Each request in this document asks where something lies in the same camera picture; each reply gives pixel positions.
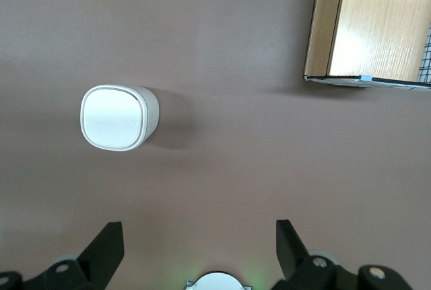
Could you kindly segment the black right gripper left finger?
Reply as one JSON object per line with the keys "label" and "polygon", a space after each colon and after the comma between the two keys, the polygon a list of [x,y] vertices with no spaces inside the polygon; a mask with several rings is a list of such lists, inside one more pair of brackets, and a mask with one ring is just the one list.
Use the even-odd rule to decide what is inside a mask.
{"label": "black right gripper left finger", "polygon": [[124,258],[123,225],[110,222],[74,259],[58,261],[24,280],[17,271],[1,272],[2,289],[105,289]]}

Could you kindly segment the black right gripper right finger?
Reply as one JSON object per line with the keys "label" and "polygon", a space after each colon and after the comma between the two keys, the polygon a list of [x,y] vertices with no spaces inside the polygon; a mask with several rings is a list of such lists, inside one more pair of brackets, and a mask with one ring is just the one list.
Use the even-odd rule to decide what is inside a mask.
{"label": "black right gripper right finger", "polygon": [[284,278],[274,289],[411,289],[395,270],[361,266],[356,274],[321,254],[312,255],[288,219],[276,221],[276,254]]}

